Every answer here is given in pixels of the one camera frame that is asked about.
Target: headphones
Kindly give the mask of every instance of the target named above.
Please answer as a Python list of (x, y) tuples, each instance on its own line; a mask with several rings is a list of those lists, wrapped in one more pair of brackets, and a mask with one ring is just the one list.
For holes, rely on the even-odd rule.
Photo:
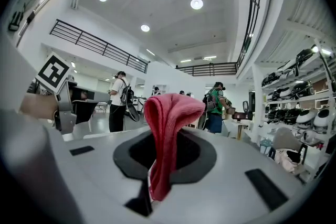
[(119, 72), (114, 76), (114, 78), (117, 79), (119, 75), (126, 76), (126, 73), (125, 73), (124, 71), (119, 71)]

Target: chair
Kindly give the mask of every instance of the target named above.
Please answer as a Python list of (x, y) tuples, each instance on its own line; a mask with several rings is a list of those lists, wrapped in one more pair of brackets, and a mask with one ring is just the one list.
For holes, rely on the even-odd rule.
[(308, 146), (297, 140), (292, 134), (292, 131), (286, 127), (281, 127), (277, 130), (273, 139), (273, 146), (269, 150), (268, 157), (274, 159), (276, 150), (279, 150), (281, 148), (295, 150), (300, 154), (302, 149), (304, 148), (305, 153), (303, 154), (302, 164), (305, 163)]

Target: pink towel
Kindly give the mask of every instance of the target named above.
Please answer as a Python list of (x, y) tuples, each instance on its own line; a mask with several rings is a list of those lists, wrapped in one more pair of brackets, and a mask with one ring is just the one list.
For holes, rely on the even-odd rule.
[(177, 93), (155, 95), (145, 103), (145, 116), (156, 147), (156, 162), (152, 167), (150, 193), (154, 200), (163, 200), (170, 190), (169, 175), (176, 170), (177, 132), (197, 120), (205, 104)]

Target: metal railing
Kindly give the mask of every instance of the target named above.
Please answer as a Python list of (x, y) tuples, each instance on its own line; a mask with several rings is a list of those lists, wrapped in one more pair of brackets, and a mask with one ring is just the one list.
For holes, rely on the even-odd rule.
[(238, 67), (236, 62), (223, 62), (208, 63), (207, 65), (200, 66), (177, 67), (176, 69), (197, 77), (235, 75), (237, 73)]
[(50, 34), (94, 51), (100, 55), (106, 56), (119, 63), (123, 63), (124, 65), (132, 67), (140, 72), (147, 72), (146, 62), (108, 43), (107, 41), (102, 40), (99, 37), (61, 20), (56, 20)]
[(250, 46), (251, 40), (254, 36), (253, 32), (256, 27), (259, 9), (260, 9), (260, 0), (250, 0), (250, 8), (248, 12), (248, 21), (247, 21), (244, 42), (243, 42), (242, 50), (240, 51), (240, 54), (237, 60), (238, 67), (240, 67), (240, 65), (242, 64), (241, 62), (243, 61), (247, 53), (247, 50)]

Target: ceiling beam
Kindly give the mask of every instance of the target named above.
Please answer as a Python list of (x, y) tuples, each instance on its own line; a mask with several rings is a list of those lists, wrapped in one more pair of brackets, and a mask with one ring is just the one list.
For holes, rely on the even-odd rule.
[(307, 36), (321, 39), (321, 41), (325, 41), (327, 43), (330, 43), (332, 46), (336, 46), (336, 40), (334, 40), (332, 37), (328, 36), (327, 34), (319, 30), (316, 30), (310, 26), (287, 20), (285, 22), (285, 29), (288, 31), (301, 32)]

